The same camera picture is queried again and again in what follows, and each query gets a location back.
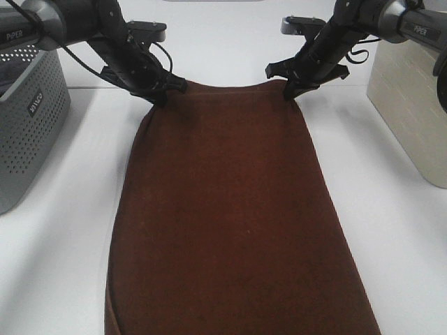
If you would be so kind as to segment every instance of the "white tabletop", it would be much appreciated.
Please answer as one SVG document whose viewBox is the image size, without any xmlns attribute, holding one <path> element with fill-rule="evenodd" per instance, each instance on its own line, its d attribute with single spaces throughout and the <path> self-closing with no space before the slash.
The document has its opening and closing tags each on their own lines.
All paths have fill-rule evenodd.
<svg viewBox="0 0 447 335">
<path fill-rule="evenodd" d="M 220 87 L 264 82 L 267 63 L 303 43 L 279 33 L 282 17 L 326 20 L 333 3 L 121 1 L 127 20 L 168 24 L 163 45 L 176 74 Z M 101 69 L 85 44 L 72 49 Z M 151 107 L 60 55 L 71 111 L 27 194 L 0 216 L 1 335 L 103 334 L 112 225 L 131 143 Z M 349 66 L 348 79 L 297 102 L 382 334 L 444 335 L 447 190 L 420 176 L 367 99 L 371 66 L 372 58 Z"/>
</svg>

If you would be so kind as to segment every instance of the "beige box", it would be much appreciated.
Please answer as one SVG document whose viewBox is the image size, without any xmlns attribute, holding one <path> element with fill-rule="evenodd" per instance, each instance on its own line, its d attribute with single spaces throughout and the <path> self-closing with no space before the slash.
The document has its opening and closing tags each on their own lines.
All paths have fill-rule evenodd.
<svg viewBox="0 0 447 335">
<path fill-rule="evenodd" d="M 367 95 L 424 178 L 447 188 L 447 114 L 432 75 L 437 57 L 410 40 L 381 41 Z"/>
</svg>

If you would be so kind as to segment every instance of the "piper logo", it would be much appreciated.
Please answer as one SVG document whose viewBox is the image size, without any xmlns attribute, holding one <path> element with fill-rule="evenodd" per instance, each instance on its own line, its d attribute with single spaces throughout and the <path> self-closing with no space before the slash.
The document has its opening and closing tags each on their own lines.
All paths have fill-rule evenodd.
<svg viewBox="0 0 447 335">
<path fill-rule="evenodd" d="M 421 36 L 426 36 L 427 35 L 427 28 L 415 25 L 414 26 L 414 32 L 419 34 L 419 35 L 421 35 Z"/>
<path fill-rule="evenodd" d="M 17 40 L 18 38 L 23 37 L 23 30 L 12 31 L 6 34 L 6 40 L 9 42 L 10 40 Z"/>
<path fill-rule="evenodd" d="M 43 100 L 43 93 L 42 90 L 39 89 L 36 95 L 34 96 L 33 100 L 28 105 L 28 113 L 29 115 L 31 115 L 31 117 L 34 117 L 34 115 L 36 115 L 39 107 L 42 104 L 42 100 Z"/>
</svg>

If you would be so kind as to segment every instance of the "fabric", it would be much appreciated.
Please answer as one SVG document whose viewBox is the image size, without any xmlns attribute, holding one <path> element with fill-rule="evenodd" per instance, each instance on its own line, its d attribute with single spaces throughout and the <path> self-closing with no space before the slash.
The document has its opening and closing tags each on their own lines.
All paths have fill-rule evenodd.
<svg viewBox="0 0 447 335">
<path fill-rule="evenodd" d="M 380 334 L 284 83 L 190 83 L 142 121 L 110 247 L 107 335 Z"/>
</svg>

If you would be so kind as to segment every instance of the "metal bracket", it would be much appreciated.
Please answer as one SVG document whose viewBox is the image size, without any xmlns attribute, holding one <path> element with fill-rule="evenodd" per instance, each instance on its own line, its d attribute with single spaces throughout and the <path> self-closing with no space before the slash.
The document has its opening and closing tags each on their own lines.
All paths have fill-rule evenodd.
<svg viewBox="0 0 447 335">
<path fill-rule="evenodd" d="M 325 24 L 324 20 L 315 17 L 288 16 L 282 20 L 281 32 L 284 35 L 304 36 L 309 42 L 315 39 Z"/>
<path fill-rule="evenodd" d="M 287 84 L 284 89 L 284 98 L 286 100 L 290 100 L 306 92 L 316 90 L 322 84 L 325 84 L 331 80 L 337 78 L 345 79 L 349 75 L 347 66 L 336 65 L 333 70 L 322 80 L 319 80 L 318 82 L 309 82 L 298 77 L 295 71 L 294 60 L 294 58 L 290 58 L 278 63 L 271 63 L 268 64 L 267 68 L 265 69 L 265 73 L 269 79 L 275 75 L 287 79 Z"/>
<path fill-rule="evenodd" d="M 154 42 L 166 39 L 166 24 L 159 22 L 130 21 L 129 34 L 138 42 L 149 47 Z"/>
</svg>

